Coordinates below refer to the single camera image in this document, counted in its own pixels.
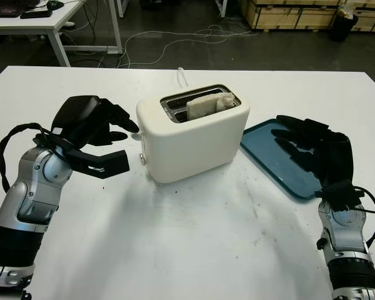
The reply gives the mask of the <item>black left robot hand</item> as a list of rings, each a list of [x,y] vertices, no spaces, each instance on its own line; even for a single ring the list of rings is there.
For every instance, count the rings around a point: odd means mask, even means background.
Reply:
[[[119,105],[94,95],[73,96],[61,106],[51,125],[51,132],[75,148],[85,145],[107,146],[128,137],[110,126],[118,126],[130,133],[138,133],[138,125]]]

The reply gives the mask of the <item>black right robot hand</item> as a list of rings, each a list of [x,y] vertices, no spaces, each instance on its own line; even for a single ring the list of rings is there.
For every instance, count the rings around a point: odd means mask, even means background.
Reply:
[[[353,151],[345,134],[312,119],[278,115],[276,120],[284,127],[271,131],[277,145],[322,187],[353,180]]]

